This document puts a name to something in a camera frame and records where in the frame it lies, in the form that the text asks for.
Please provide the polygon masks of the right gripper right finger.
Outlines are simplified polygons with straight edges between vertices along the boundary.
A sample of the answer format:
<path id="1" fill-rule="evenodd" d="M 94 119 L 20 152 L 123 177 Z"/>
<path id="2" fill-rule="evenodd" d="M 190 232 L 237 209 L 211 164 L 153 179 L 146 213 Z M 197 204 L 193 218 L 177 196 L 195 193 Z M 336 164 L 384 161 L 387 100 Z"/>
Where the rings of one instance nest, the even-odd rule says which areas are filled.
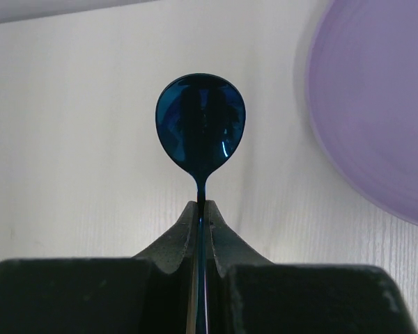
<path id="1" fill-rule="evenodd" d="M 389 274 L 363 264 L 275 264 L 205 205 L 211 333 L 416 333 Z"/>

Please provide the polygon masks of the blue metallic spoon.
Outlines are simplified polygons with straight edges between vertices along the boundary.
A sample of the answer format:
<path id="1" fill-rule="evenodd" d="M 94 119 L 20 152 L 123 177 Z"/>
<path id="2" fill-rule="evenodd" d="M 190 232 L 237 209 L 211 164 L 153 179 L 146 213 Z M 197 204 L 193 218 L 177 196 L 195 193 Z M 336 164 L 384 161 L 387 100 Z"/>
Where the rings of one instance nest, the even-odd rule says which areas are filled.
<path id="1" fill-rule="evenodd" d="M 208 288 L 204 209 L 208 178 L 237 150 L 246 107 L 239 90 L 213 74 L 187 74 L 172 81 L 155 107 L 160 143 L 196 183 L 196 237 L 189 305 L 192 333 L 208 333 Z"/>

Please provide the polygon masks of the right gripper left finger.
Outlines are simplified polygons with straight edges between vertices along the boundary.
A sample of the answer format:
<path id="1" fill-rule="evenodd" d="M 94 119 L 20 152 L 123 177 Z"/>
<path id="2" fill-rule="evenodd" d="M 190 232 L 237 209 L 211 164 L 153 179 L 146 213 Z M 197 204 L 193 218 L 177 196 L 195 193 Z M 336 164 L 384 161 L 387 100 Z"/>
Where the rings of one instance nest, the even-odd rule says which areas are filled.
<path id="1" fill-rule="evenodd" d="M 0 333 L 184 333 L 197 210 L 133 257 L 0 262 Z"/>

